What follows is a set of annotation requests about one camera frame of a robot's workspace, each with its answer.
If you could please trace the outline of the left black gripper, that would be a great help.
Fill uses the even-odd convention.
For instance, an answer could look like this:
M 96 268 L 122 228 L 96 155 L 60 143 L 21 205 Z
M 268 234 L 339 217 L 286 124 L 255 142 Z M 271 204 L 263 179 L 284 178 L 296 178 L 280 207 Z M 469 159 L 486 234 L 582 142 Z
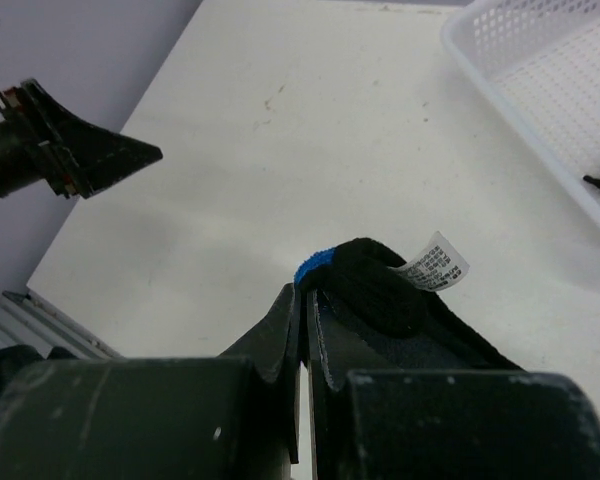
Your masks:
M 60 196 L 87 199 L 162 158 L 74 115 L 33 79 L 0 92 L 0 199 L 43 178 Z

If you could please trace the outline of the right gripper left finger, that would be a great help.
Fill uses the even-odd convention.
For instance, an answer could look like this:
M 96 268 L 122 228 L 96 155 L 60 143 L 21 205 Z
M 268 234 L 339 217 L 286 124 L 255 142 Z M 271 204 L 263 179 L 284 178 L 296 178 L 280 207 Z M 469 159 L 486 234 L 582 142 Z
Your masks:
M 299 457 L 301 296 L 215 357 L 0 349 L 0 479 L 287 479 Z

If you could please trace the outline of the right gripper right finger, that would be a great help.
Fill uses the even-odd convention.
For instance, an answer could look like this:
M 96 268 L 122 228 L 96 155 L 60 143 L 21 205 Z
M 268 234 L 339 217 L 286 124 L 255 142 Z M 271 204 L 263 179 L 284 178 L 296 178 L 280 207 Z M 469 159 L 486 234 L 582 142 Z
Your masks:
M 317 479 L 600 479 L 600 420 L 553 373 L 406 370 L 305 298 Z

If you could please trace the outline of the blue and black towel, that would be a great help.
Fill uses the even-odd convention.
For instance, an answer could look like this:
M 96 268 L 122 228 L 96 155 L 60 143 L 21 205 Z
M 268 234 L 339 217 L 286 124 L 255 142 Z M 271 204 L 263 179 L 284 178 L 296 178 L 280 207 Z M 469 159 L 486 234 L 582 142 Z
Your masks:
M 403 369 L 505 370 L 521 367 L 460 319 L 434 292 L 398 273 L 406 261 L 371 238 L 314 253 L 295 285 L 319 291 L 346 328 Z

